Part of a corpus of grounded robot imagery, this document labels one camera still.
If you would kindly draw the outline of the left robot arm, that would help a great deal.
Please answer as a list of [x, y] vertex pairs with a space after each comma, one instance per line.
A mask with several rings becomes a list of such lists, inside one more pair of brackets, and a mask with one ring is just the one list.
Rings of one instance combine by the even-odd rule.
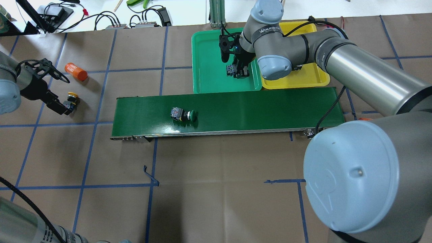
[[70, 84], [53, 81], [52, 89], [82, 97], [78, 112], [84, 121], [59, 116], [42, 103], [24, 100], [20, 111], [1, 115], [1, 176], [16, 185], [53, 223], [75, 231], [91, 242], [146, 237], [148, 182], [142, 166], [152, 167], [153, 143], [110, 140], [112, 124], [95, 124], [99, 100], [115, 103], [136, 75], [94, 73], [89, 80]]

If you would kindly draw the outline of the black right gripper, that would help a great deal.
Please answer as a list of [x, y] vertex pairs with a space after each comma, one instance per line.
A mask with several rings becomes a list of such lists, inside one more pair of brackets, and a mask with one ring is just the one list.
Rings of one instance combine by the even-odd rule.
[[236, 78], [250, 77], [248, 67], [255, 59], [255, 53], [248, 52], [242, 48], [240, 45], [240, 39], [242, 38], [240, 32], [229, 33], [226, 29], [221, 29], [220, 32], [219, 48], [222, 62], [227, 63], [230, 55], [233, 54], [232, 64], [237, 65]]

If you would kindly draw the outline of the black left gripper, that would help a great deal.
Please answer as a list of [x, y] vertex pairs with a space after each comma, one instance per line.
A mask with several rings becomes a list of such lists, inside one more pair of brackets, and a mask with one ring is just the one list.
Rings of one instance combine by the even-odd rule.
[[21, 96], [32, 101], [41, 100], [49, 109], [59, 115], [69, 115], [73, 112], [73, 102], [60, 103], [58, 95], [51, 92], [48, 84], [44, 81], [44, 77], [49, 75], [53, 79], [70, 83], [69, 79], [55, 68], [52, 61], [46, 58], [24, 60], [17, 64], [15, 71], [17, 84], [23, 85], [23, 88], [20, 88]]

